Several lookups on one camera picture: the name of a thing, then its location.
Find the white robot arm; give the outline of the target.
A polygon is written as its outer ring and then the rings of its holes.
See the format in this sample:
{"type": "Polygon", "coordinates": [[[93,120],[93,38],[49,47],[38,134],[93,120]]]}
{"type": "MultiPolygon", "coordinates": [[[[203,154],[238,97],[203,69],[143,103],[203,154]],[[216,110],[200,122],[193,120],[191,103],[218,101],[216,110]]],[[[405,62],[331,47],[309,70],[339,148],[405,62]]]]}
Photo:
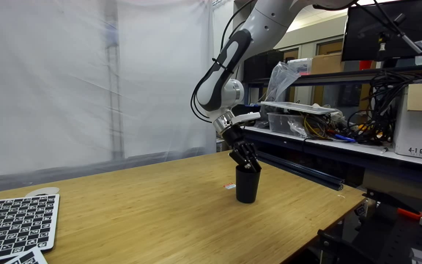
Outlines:
{"type": "Polygon", "coordinates": [[[307,6],[342,10],[357,0],[256,0],[243,25],[228,37],[210,66],[194,85],[189,107],[197,120],[210,123],[231,147],[230,157],[243,172],[259,173],[254,151],[244,142],[240,117],[232,107],[243,97],[234,69],[246,59],[271,50],[307,6]]]}

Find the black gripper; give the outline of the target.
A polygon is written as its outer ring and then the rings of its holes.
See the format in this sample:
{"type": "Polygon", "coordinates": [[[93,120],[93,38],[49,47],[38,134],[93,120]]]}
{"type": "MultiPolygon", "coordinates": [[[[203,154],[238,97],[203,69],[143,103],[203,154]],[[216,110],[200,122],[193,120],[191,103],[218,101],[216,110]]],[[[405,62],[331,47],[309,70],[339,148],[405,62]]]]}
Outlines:
{"type": "Polygon", "coordinates": [[[230,126],[222,132],[222,139],[231,148],[228,156],[235,161],[237,166],[244,167],[246,164],[250,164],[253,172],[260,172],[260,164],[254,157],[254,150],[250,144],[246,142],[243,129],[240,126],[230,126]]]}

